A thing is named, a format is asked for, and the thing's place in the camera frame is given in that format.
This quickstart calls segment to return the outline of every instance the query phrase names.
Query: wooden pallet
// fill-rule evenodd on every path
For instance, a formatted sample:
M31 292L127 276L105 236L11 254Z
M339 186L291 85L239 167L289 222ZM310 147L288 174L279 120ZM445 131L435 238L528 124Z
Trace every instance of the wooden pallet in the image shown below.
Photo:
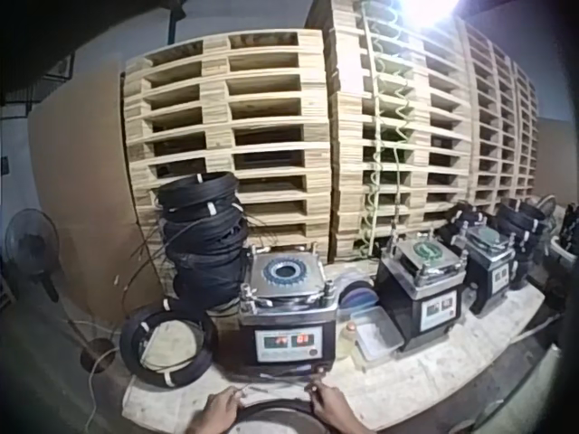
M372 41L368 50L356 2L317 0L306 26L322 29L325 37L333 166L330 258L351 257L367 231L365 201L370 193L368 177L375 170L376 131L370 53L382 113L376 236L390 231L397 171L402 184L401 230L438 224L441 212L466 199L470 167L469 83L455 23L417 33L393 24L387 8L374 2L368 9ZM403 98L396 94L400 89ZM406 119L396 113L399 108ZM398 143L397 127L409 136L407 143Z
M520 68L485 35L465 23L459 24L459 31L465 42L472 88L468 200L483 211L494 212L502 198L525 199L531 192L532 179L529 185L527 182L532 120L530 111L520 108L521 100L530 107L530 83L520 75ZM527 131L527 143L525 152L521 153L523 128Z
M331 166L320 31L227 33L145 54L127 65L124 97L143 232L157 224L159 186L230 171L250 225L267 226L250 241L317 241L327 251ZM159 247L160 237L149 244Z

